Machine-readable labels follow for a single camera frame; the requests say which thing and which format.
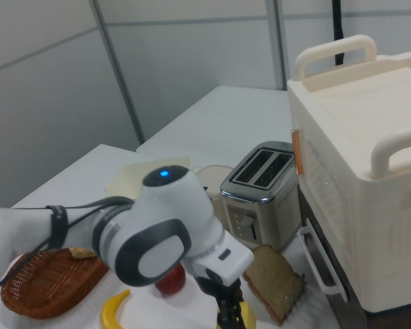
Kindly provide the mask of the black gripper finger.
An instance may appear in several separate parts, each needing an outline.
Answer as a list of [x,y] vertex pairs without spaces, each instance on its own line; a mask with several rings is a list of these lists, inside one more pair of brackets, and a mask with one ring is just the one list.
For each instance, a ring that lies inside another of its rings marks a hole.
[[246,328],[242,316],[242,297],[229,297],[227,299],[219,298],[217,300],[218,313],[216,316],[216,327],[225,329],[243,329]]

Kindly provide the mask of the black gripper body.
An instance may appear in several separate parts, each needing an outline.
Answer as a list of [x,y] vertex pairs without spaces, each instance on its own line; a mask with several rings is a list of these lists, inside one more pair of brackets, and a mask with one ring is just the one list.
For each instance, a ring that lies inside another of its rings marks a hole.
[[195,278],[201,291],[207,295],[211,295],[217,302],[241,302],[242,301],[242,289],[240,278],[236,279],[229,286],[224,285],[221,279],[218,280],[218,276],[213,272],[211,278],[203,278],[197,276]]

